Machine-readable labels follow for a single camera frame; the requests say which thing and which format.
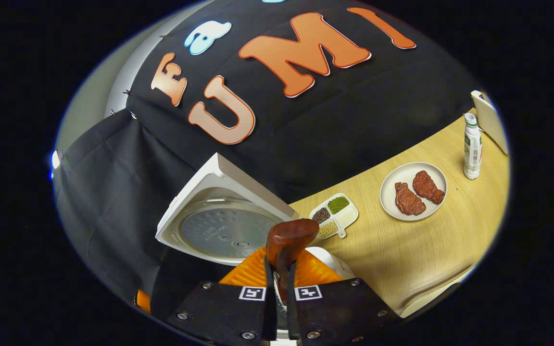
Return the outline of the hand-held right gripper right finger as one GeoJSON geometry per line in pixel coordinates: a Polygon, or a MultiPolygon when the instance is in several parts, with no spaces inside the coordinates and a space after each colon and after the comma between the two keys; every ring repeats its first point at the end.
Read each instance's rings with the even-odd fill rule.
{"type": "Polygon", "coordinates": [[[362,278],[323,249],[306,249],[290,266],[290,338],[299,345],[378,345],[403,323],[362,278]]]}

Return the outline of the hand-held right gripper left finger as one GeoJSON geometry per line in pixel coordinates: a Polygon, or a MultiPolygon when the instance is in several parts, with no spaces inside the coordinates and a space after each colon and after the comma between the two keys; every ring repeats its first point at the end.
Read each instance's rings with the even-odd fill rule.
{"type": "Polygon", "coordinates": [[[166,318],[203,345],[268,345],[277,337],[274,285],[263,246],[221,281],[201,281],[166,318]]]}

